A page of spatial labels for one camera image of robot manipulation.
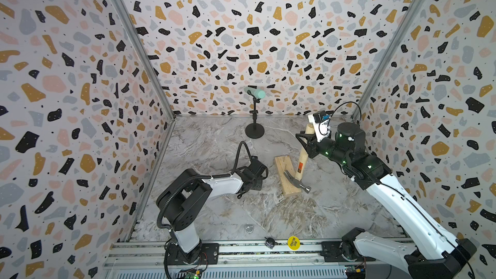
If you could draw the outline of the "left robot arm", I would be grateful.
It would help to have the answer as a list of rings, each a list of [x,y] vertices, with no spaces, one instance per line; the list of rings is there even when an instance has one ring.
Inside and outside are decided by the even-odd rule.
[[[186,169],[158,197],[156,225],[169,232],[171,241],[168,257],[177,264],[192,264],[203,257],[203,244],[197,234],[195,219],[207,203],[223,195],[238,199],[250,190],[262,189],[269,170],[256,156],[249,165],[235,167],[229,173],[202,175]]]

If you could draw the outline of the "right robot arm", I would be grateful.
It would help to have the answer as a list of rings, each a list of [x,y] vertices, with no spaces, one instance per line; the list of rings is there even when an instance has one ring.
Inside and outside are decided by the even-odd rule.
[[[356,227],[342,237],[344,259],[373,258],[412,278],[455,278],[469,264],[476,246],[441,226],[380,158],[366,152],[366,134],[356,123],[340,123],[334,138],[318,139],[305,132],[296,138],[309,158],[321,154],[336,163],[344,175],[381,203],[412,239],[410,243],[395,242]]]

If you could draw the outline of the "wooden handle claw hammer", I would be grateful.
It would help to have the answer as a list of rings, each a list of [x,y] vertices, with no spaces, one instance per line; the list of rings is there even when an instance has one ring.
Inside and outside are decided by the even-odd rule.
[[[306,129],[305,129],[304,133],[315,134],[315,130],[310,123],[306,125]],[[299,155],[297,171],[294,174],[294,176],[292,176],[288,170],[284,171],[284,176],[286,177],[286,179],[289,181],[289,183],[293,187],[300,189],[301,191],[303,191],[305,193],[310,193],[311,187],[308,185],[305,185],[302,182],[303,173],[304,173],[306,163],[307,163],[307,160],[300,160],[300,155]]]

